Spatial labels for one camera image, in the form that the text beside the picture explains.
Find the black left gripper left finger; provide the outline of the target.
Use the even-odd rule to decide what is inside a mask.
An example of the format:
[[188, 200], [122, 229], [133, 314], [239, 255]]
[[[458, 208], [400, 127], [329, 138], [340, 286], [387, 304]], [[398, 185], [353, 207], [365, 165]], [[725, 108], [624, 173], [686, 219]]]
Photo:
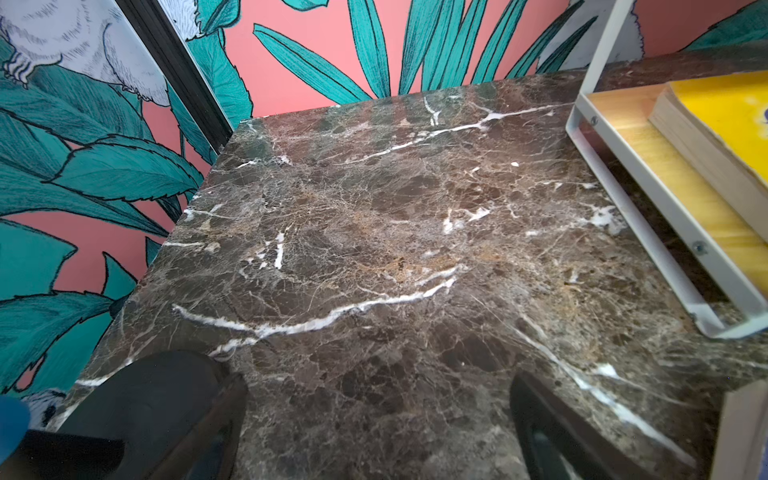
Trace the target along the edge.
[[110, 479], [229, 479], [247, 395], [243, 375], [225, 364], [165, 351], [112, 375], [58, 431], [121, 442]]

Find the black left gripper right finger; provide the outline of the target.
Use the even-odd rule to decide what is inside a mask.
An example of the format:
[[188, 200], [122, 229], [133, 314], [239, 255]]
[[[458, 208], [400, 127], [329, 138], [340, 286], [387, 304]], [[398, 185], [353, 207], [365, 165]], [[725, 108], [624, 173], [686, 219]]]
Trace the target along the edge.
[[652, 479], [533, 374], [509, 389], [511, 417], [532, 479]]

